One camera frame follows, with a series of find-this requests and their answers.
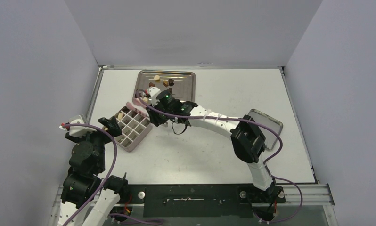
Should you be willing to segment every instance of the white wall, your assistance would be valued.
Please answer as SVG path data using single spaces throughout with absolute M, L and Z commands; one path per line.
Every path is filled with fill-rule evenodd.
M 322 0 L 65 0 L 100 65 L 283 66 Z
M 63 0 L 0 1 L 0 226 L 47 224 L 97 72 Z
M 376 225 L 376 0 L 324 0 L 285 72 L 338 222 Z

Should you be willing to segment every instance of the white table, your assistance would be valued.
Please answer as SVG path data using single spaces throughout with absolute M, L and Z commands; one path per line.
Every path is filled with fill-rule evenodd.
M 111 117 L 131 101 L 139 71 L 104 70 L 91 124 L 101 127 L 99 118 Z M 196 74 L 195 102 L 214 112 L 242 117 L 255 108 L 283 122 L 283 149 L 268 162 L 272 174 L 296 183 L 315 182 L 279 69 L 178 71 Z M 269 156 L 278 147 L 264 154 Z M 107 144 L 106 169 L 113 154 L 113 145 Z M 174 135 L 170 126 L 154 127 L 133 152 L 118 148 L 112 174 L 122 177 L 124 172 L 130 184 L 252 183 L 247 164 L 235 156 L 230 140 L 192 127 L 182 135 Z

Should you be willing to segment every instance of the metal frame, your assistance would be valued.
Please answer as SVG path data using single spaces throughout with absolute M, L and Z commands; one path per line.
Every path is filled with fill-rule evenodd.
M 286 203 L 279 203 L 279 206 L 298 206 L 300 203 L 300 195 L 298 189 L 293 185 L 280 185 L 284 188 Z M 303 206 L 333 206 L 334 199 L 329 190 L 329 185 L 303 184 L 298 185 L 303 194 Z M 60 195 L 63 186 L 59 186 L 54 202 L 55 206 L 60 206 Z M 269 204 L 254 203 L 253 206 L 268 206 Z M 115 206 L 124 206 L 124 204 L 116 204 Z M 129 204 L 128 206 L 144 206 L 144 204 Z
M 93 111 L 94 106 L 95 106 L 95 102 L 96 102 L 96 99 L 97 99 L 97 95 L 98 95 L 98 91 L 99 91 L 99 87 L 100 87 L 100 84 L 101 84 L 101 80 L 102 80 L 102 77 L 103 77 L 104 70 L 131 70 L 131 69 L 141 69 L 141 70 L 143 70 L 143 69 L 166 69 L 166 70 L 185 69 L 185 70 L 190 70 L 190 69 L 270 69 L 270 68 L 272 68 L 272 67 L 258 67 L 258 66 L 253 66 L 253 65 L 222 65 L 222 66 L 216 66 L 216 65 L 212 65 L 212 64 L 198 64 L 198 65 L 195 65 L 195 66 L 134 66 L 134 65 L 104 65 L 104 66 L 100 66 L 99 71 L 98 71 L 97 80 L 95 82 L 94 90 L 92 92 L 90 105 L 89 105 L 87 115 L 86 115 L 87 120 L 88 120 L 88 122 L 90 122 L 90 120 L 91 120 L 92 111 Z M 285 74 L 284 74 L 283 68 L 282 67 L 276 67 L 276 69 L 279 69 L 280 72 L 281 72 L 281 76 L 282 76 L 282 79 L 283 79 L 283 82 L 284 82 L 284 85 L 285 85 L 285 88 L 286 88 L 286 92 L 288 94 L 289 101 L 291 103 L 292 110 L 294 112 L 295 120 L 296 120 L 296 123 L 297 123 L 298 128 L 299 128 L 299 132 L 300 132 L 300 135 L 301 135 L 301 138 L 302 138 L 302 142 L 303 142 L 304 148 L 306 150 L 306 154 L 307 154 L 307 157 L 309 159 L 309 162 L 312 166 L 310 156 L 309 156 L 309 152 L 308 152 L 308 148 L 307 148 L 305 139 L 303 137 L 302 128 L 300 126 L 300 123 L 299 123 L 299 120 L 298 120 L 298 117 L 297 117 L 291 96 L 289 94 L 289 90 L 288 90 L 288 87 L 287 87 L 287 84 L 286 84 Z M 315 175 L 313 166 L 312 166 L 312 170 L 313 170 L 313 175 L 316 179 L 316 175 Z M 282 186 L 284 187 L 284 191 L 285 191 L 285 194 L 286 194 L 286 203 L 282 203 L 281 205 L 282 206 L 283 205 L 285 205 L 285 206 L 297 206 L 297 205 L 299 205 L 300 196 L 299 196 L 298 190 L 293 185 L 282 185 Z M 328 225 L 337 226 L 338 222 L 336 220 L 334 209 L 333 209 L 334 200 L 332 198 L 331 191 L 329 190 L 329 185 L 328 184 L 325 184 L 325 185 L 301 184 L 301 185 L 298 185 L 298 186 L 300 187 L 300 189 L 302 190 L 302 193 L 303 193 L 303 205 L 312 205 L 312 206 L 321 205 L 321 206 L 323 206 L 324 213 L 325 213 L 327 221 L 328 221 Z M 50 226 L 54 225 L 53 223 L 56 222 L 57 213 L 59 213 L 59 211 L 60 211 L 60 195 L 62 193 L 62 189 L 63 189 L 62 186 L 60 186 L 59 189 L 58 189 L 58 193 L 57 193 L 57 196 L 56 196 L 53 208 L 52 208 L 52 212 L 51 212 L 51 218 L 49 220 Z M 129 206 L 144 206 L 144 204 L 130 204 Z M 262 206 L 262 205 L 261 204 L 253 204 L 253 206 Z

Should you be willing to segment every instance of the red wire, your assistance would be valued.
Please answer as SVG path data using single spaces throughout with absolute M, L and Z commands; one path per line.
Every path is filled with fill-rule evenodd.
M 132 200 L 132 194 L 130 194 L 130 199 L 124 204 L 124 212 L 127 211 L 127 205 L 131 202 Z

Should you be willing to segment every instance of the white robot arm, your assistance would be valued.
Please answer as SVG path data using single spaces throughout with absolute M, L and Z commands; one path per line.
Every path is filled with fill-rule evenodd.
M 151 96 L 152 107 L 159 111 L 190 116 L 188 119 L 175 118 L 175 122 L 184 123 L 188 126 L 202 127 L 232 140 L 237 157 L 248 164 L 253 178 L 253 185 L 262 191 L 266 191 L 273 185 L 273 178 L 266 169 L 265 164 L 263 164 L 263 155 L 261 153 L 264 151 L 265 137 L 258 127 L 251 128 L 247 124 L 240 125 L 242 123 L 239 121 L 218 120 L 218 118 L 237 118 L 212 112 L 193 102 L 187 101 L 183 103 L 174 99 L 169 91 L 160 91 L 157 87 L 150 87 L 145 91 L 145 94 Z M 169 117 L 163 117 L 150 108 L 147 108 L 147 110 L 151 123 L 156 126 L 163 124 L 169 119 Z M 209 119 L 207 118 L 208 116 L 213 116 L 216 119 Z

